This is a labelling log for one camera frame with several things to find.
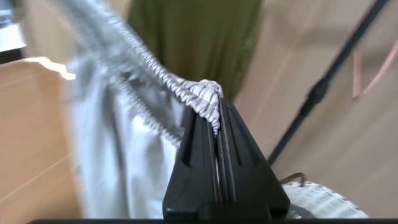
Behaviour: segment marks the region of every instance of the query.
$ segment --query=white garment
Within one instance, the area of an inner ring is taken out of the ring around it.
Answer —
[[[163,68],[142,40],[95,0],[50,0],[80,52],[68,67],[70,131],[85,218],[162,218],[162,201],[192,108],[220,126],[221,87]]]

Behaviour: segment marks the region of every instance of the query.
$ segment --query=green garment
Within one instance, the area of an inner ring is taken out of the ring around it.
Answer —
[[[128,22],[160,63],[191,81],[209,79],[230,102],[256,45],[262,0],[132,0]]]

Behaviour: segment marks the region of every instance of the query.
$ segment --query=beige wall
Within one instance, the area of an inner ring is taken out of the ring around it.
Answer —
[[[266,2],[257,52],[235,104],[268,156],[372,1]],[[398,39],[397,10],[398,1],[391,1],[357,48],[363,86]],[[351,56],[275,163],[277,176],[304,172],[372,217],[398,217],[397,71],[395,63],[354,100]]]

